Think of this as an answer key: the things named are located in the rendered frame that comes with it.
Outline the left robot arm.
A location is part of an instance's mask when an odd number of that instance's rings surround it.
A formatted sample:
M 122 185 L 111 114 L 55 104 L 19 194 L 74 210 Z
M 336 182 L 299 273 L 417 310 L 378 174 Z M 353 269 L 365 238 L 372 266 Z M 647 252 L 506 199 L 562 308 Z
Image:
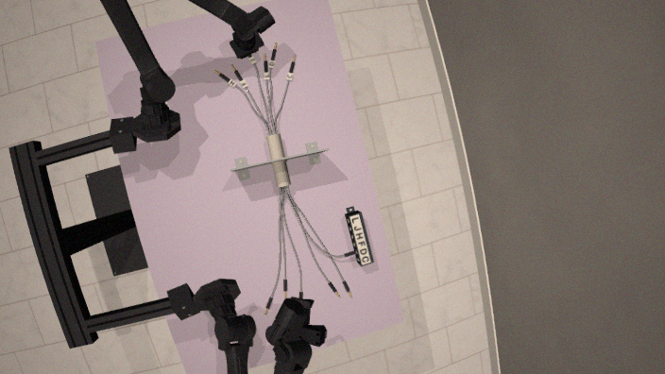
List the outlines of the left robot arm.
M 140 88 L 142 133 L 170 131 L 170 116 L 167 115 L 167 111 L 169 114 L 170 110 L 165 102 L 170 100 L 175 93 L 176 87 L 173 80 L 156 60 L 128 1 L 100 1 L 141 73 L 140 80 L 143 85 Z M 273 16 L 264 7 L 258 7 L 251 13 L 246 13 L 228 0 L 189 1 L 229 24 L 234 31 L 232 37 L 237 43 L 237 47 L 239 47 L 238 42 L 242 45 L 252 44 L 255 40 L 255 31 L 262 34 L 275 24 Z

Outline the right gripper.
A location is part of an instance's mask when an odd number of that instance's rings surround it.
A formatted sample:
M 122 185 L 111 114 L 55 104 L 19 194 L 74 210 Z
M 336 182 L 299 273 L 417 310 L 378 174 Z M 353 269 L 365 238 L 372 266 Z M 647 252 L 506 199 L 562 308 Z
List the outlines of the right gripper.
M 306 325 L 309 325 L 310 324 L 310 312 L 311 312 L 311 308 L 313 306 L 314 300 L 313 299 L 302 299 L 302 298 L 298 298 L 298 297 L 291 297 L 291 298 L 299 301 L 303 305 L 304 311 L 307 314 Z

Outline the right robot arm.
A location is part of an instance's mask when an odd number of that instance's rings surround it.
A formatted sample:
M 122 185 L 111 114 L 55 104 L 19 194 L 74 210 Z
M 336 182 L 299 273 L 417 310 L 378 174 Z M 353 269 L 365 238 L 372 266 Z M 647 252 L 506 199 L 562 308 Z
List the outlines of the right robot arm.
M 253 347 L 256 333 L 254 319 L 250 315 L 237 315 L 227 285 L 203 294 L 202 298 L 214 318 L 214 333 L 218 348 L 225 351 L 228 374 L 247 374 L 249 347 Z M 306 317 L 300 302 L 286 298 L 276 320 L 266 329 L 266 340 L 274 346 L 276 355 L 274 374 L 303 374 L 312 357 L 311 345 L 320 347 L 325 343 L 325 326 L 306 325 Z

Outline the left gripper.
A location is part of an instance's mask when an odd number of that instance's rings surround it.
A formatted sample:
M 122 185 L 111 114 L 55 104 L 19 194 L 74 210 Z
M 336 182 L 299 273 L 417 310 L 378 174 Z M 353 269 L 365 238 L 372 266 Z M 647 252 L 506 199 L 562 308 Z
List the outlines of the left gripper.
M 254 44 L 254 42 L 256 43 Z M 262 38 L 260 37 L 259 33 L 257 33 L 256 31 L 255 31 L 254 42 L 251 45 L 242 45 L 238 43 L 239 47 L 237 47 L 235 41 L 232 40 L 230 41 L 230 46 L 233 49 L 237 59 L 243 59 L 259 51 L 259 47 L 264 46 Z

